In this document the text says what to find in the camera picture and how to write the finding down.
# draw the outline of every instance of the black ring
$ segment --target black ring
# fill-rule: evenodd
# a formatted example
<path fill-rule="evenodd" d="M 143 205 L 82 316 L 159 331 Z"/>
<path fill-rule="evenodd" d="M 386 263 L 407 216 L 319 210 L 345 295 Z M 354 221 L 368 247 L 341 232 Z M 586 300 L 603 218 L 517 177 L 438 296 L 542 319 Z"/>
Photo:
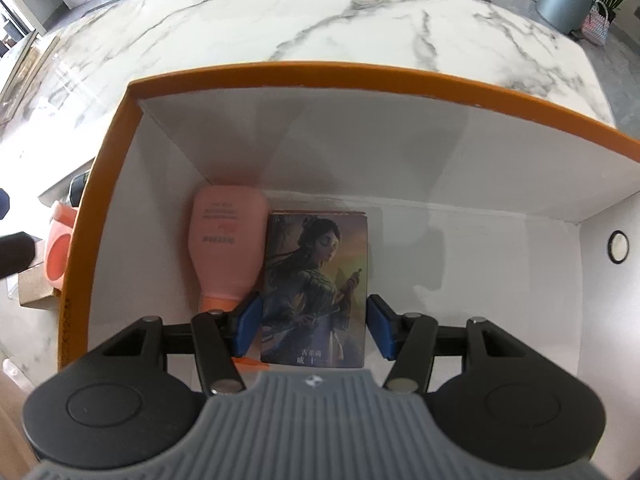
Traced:
<path fill-rule="evenodd" d="M 626 254 L 625 257 L 622 258 L 621 260 L 616 260 L 613 257 L 613 254 L 611 253 L 611 245 L 613 243 L 613 238 L 616 237 L 616 235 L 623 235 L 623 237 L 625 237 L 626 240 Z M 629 256 L 629 251 L 630 251 L 631 247 L 629 245 L 629 238 L 620 230 L 615 230 L 611 233 L 611 236 L 609 237 L 609 241 L 607 242 L 607 255 L 609 256 L 609 260 L 611 260 L 613 263 L 615 263 L 616 265 L 621 264 L 622 262 L 624 262 L 626 260 L 626 258 Z"/>

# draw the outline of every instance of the woman's black hair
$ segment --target woman's black hair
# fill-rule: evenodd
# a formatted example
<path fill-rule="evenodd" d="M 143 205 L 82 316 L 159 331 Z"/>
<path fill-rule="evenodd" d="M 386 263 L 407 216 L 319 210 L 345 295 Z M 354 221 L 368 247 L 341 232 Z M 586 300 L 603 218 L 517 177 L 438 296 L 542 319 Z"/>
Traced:
<path fill-rule="evenodd" d="M 269 258 L 274 262 L 272 264 L 267 263 L 269 284 L 277 286 L 278 283 L 288 279 L 293 272 L 311 268 L 313 246 L 319 237 L 328 232 L 334 233 L 335 237 L 340 240 L 340 229 L 333 220 L 318 216 L 306 217 L 302 222 L 302 233 L 298 238 L 298 248 L 290 253 L 276 254 Z"/>

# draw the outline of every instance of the pink bottle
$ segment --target pink bottle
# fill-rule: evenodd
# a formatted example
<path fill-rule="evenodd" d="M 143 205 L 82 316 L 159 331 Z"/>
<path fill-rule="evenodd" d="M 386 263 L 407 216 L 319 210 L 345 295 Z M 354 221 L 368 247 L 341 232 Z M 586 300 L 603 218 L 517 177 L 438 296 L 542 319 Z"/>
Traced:
<path fill-rule="evenodd" d="M 254 288 L 268 215 L 267 200 L 253 187 L 208 186 L 197 193 L 189 253 L 202 290 L 200 312 L 233 310 Z"/>
<path fill-rule="evenodd" d="M 49 236 L 44 246 L 44 277 L 53 287 L 62 290 L 78 210 L 57 201 L 51 209 Z"/>

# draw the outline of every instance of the marble table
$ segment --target marble table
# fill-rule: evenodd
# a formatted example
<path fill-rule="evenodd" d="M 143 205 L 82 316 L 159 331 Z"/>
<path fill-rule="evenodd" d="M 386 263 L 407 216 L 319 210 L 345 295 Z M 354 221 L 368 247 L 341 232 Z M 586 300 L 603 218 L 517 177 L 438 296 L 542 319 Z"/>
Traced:
<path fill-rule="evenodd" d="M 57 33 L 54 54 L 0 131 L 0 185 L 14 197 L 0 234 L 43 237 L 49 210 L 36 197 L 95 156 L 130 80 L 175 70 L 264 60 L 385 64 L 514 89 L 614 125 L 580 46 L 481 0 L 124 0 Z M 33 320 L 5 324 L 8 308 L 12 316 L 20 309 L 0 305 L 0 349 L 28 377 L 36 360 L 53 373 L 55 344 L 33 343 L 55 341 L 52 324 L 39 332 Z M 46 375 L 40 366 L 30 378 Z"/>

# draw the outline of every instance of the round hole in box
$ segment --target round hole in box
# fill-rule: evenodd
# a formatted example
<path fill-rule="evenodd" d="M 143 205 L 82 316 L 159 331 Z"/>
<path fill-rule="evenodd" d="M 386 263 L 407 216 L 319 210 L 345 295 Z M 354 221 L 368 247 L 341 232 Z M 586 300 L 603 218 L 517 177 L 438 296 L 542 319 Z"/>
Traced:
<path fill-rule="evenodd" d="M 55 282 L 65 273 L 70 243 L 71 234 L 67 233 L 57 238 L 51 245 L 46 264 L 47 279 L 49 281 Z"/>
<path fill-rule="evenodd" d="M 607 254 L 615 264 L 621 264 L 629 255 L 629 240 L 622 231 L 613 231 L 607 243 Z"/>

